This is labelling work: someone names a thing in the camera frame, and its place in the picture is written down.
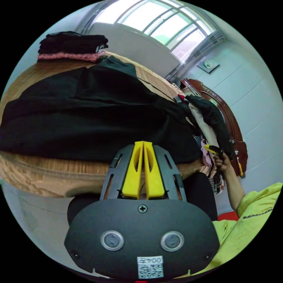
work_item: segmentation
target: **label sticker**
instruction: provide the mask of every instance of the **label sticker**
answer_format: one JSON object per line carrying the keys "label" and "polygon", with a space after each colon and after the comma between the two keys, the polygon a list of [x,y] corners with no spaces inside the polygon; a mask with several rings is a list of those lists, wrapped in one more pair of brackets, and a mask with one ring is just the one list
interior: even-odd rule
{"label": "label sticker", "polygon": [[163,277],[163,257],[162,256],[138,256],[139,279],[153,279]]}

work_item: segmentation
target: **pink knitted fabric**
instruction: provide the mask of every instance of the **pink knitted fabric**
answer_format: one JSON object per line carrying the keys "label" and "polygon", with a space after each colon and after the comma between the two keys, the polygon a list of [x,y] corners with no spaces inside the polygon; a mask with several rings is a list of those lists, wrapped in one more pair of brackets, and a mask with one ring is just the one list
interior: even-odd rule
{"label": "pink knitted fabric", "polygon": [[52,59],[74,59],[74,60],[83,60],[83,61],[90,61],[95,63],[99,57],[105,55],[105,50],[102,49],[98,53],[87,53],[87,54],[71,54],[65,52],[59,52],[54,54],[39,54],[37,59],[38,60],[52,60]]}

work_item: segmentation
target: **black device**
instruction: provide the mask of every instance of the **black device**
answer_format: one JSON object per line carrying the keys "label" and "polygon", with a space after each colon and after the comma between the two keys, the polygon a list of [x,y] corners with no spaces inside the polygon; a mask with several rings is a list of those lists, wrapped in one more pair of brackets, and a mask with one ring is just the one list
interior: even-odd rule
{"label": "black device", "polygon": [[[139,199],[143,164],[145,200]],[[121,149],[101,195],[78,195],[67,216],[64,245],[75,264],[124,282],[164,282],[194,274],[219,249],[209,216],[187,202],[169,152],[150,142]]]}

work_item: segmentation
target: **black cloth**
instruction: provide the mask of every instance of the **black cloth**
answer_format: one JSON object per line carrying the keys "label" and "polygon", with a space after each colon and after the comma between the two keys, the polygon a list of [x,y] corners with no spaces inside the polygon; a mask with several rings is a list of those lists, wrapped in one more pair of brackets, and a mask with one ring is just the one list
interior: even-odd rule
{"label": "black cloth", "polygon": [[40,42],[39,54],[66,52],[72,54],[97,53],[101,46],[108,48],[104,35],[82,35],[77,32],[57,32],[48,34]]}
{"label": "black cloth", "polygon": [[217,106],[198,96],[186,95],[186,99],[200,110],[204,122],[214,130],[219,147],[232,160],[234,157],[232,139]]}
{"label": "black cloth", "polygon": [[197,172],[183,180],[187,202],[204,211],[212,221],[218,220],[216,202],[209,178]]}
{"label": "black cloth", "polygon": [[168,150],[177,164],[202,156],[180,107],[151,92],[128,74],[130,66],[115,60],[109,67],[53,75],[7,103],[0,150],[111,162],[118,150],[143,140]]}

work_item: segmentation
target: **window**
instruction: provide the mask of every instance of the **window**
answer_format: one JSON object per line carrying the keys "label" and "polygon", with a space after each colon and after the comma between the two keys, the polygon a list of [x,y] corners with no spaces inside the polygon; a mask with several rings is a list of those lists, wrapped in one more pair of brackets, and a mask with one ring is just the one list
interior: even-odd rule
{"label": "window", "polygon": [[215,31],[193,10],[177,0],[118,0],[94,22],[121,24],[164,45],[181,62]]}

